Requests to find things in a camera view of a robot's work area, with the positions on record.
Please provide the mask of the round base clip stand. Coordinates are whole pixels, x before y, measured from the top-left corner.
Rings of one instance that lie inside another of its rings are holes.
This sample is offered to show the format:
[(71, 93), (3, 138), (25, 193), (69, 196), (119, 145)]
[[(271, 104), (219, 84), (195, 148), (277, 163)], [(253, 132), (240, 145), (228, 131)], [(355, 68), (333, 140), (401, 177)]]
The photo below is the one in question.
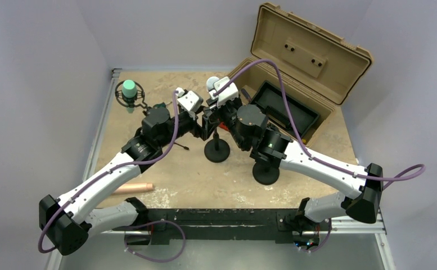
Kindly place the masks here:
[(229, 144), (220, 138), (218, 129), (213, 132), (213, 138), (204, 147), (205, 157), (213, 163), (224, 162), (230, 155)]

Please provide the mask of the white microphone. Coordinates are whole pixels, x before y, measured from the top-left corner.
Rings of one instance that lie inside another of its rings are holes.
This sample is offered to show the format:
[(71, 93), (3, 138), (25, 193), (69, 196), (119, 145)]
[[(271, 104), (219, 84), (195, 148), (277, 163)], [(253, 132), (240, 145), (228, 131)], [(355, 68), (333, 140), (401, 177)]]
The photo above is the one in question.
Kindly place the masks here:
[(207, 88), (208, 94), (209, 94), (210, 98), (213, 100), (216, 99), (216, 96), (214, 94), (217, 91), (215, 89), (215, 83), (218, 82), (219, 80), (220, 80), (220, 78), (218, 78), (217, 76), (211, 76), (206, 81), (206, 88)]

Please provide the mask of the round base shock mount stand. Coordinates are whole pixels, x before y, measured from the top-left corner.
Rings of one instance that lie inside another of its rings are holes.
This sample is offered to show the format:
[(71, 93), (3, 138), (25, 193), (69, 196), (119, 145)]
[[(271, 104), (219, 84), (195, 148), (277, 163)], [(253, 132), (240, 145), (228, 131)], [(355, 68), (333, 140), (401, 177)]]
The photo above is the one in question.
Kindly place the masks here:
[(280, 177), (280, 161), (256, 160), (252, 169), (254, 179), (261, 185), (272, 185)]

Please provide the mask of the pink microphone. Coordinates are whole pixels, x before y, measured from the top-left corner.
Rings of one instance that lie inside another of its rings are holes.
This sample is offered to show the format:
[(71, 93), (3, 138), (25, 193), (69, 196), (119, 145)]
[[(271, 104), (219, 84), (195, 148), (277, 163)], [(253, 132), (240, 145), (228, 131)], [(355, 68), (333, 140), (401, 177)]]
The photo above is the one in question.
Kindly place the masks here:
[(154, 185), (152, 183), (127, 183), (117, 188), (113, 195), (136, 194), (153, 191)]

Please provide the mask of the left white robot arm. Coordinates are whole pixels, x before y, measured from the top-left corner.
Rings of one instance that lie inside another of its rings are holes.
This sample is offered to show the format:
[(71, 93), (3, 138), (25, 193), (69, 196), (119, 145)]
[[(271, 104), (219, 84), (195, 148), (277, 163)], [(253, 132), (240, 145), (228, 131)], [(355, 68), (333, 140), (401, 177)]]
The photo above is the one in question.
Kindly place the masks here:
[(106, 164), (79, 186), (59, 197), (47, 195), (39, 202), (40, 253), (77, 251), (90, 237), (116, 228), (141, 230), (155, 225), (148, 208), (136, 197), (99, 209), (99, 203), (120, 186), (138, 177), (167, 156), (176, 139), (190, 133), (206, 140), (219, 125), (215, 108), (197, 111), (174, 107), (150, 109), (134, 136)]

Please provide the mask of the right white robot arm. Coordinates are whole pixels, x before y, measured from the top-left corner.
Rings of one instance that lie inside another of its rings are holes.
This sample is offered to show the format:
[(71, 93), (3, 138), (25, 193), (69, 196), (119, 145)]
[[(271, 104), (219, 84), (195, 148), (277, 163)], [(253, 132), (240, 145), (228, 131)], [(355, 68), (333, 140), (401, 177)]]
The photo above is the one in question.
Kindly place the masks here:
[(254, 178), (264, 185), (275, 183), (281, 169), (297, 172), (336, 189), (320, 198), (302, 199), (295, 220), (303, 229), (326, 218), (349, 216), (362, 223), (377, 220), (382, 183), (382, 167), (353, 165), (313, 151), (279, 130), (255, 105), (244, 105), (239, 98), (224, 104), (211, 104), (204, 115), (228, 128), (236, 145), (249, 151), (255, 160)]

